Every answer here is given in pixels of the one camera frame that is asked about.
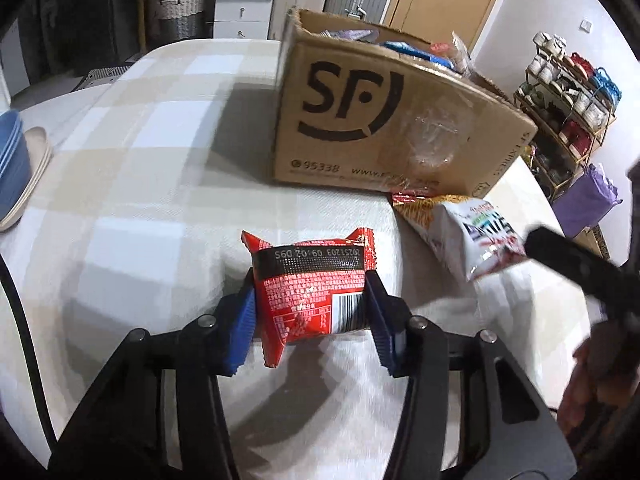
stacked bowls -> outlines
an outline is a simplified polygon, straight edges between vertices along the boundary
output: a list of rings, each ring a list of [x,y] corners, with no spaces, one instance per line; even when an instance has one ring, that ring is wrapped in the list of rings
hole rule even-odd
[[[18,112],[9,110],[0,116],[0,219],[18,202],[30,178],[22,120]]]

drawer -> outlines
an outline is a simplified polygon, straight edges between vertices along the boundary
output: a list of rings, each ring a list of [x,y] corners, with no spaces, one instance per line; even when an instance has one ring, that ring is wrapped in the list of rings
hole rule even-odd
[[[269,23],[267,22],[214,22],[214,38],[247,38],[248,40],[266,40]]]
[[[216,0],[216,22],[268,22],[271,0]]]

light switch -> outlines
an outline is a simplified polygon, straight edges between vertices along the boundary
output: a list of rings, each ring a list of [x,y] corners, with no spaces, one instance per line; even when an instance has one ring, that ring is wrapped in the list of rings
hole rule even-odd
[[[589,34],[591,32],[591,27],[593,27],[593,23],[591,23],[588,20],[582,20],[582,23],[580,24],[580,28],[586,32],[587,34]]]

blue snack package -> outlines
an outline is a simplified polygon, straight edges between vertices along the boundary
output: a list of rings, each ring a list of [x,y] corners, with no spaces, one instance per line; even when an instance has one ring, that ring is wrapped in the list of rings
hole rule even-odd
[[[431,61],[432,63],[437,63],[442,66],[445,66],[451,70],[453,70],[453,63],[448,59],[444,59],[443,57],[434,56],[433,54],[429,54],[423,50],[415,48],[404,41],[385,41],[384,43],[380,43],[381,46],[386,46],[395,52],[399,52],[400,54],[407,54],[408,56],[419,57],[420,59],[425,59],[427,61]]]

plaid tablecloth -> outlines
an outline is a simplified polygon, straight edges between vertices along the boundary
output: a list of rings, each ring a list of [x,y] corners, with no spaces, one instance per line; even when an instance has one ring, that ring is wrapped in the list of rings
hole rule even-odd
[[[0,250],[58,434],[131,328],[179,329],[238,290],[250,266],[242,229],[288,244],[373,228],[390,293],[446,330],[493,328],[557,406],[570,353],[588,330],[580,291],[531,262],[459,290],[385,196],[274,183],[277,53],[271,41],[165,46],[56,133],[67,138]],[[519,232],[537,223],[559,229],[520,160],[490,200]],[[2,409],[46,462],[14,320],[1,301]],[[276,370],[263,367],[254,342],[238,375],[221,380],[244,477],[380,478],[405,385],[380,366],[367,332],[301,342]],[[454,415],[451,427],[448,458]]]

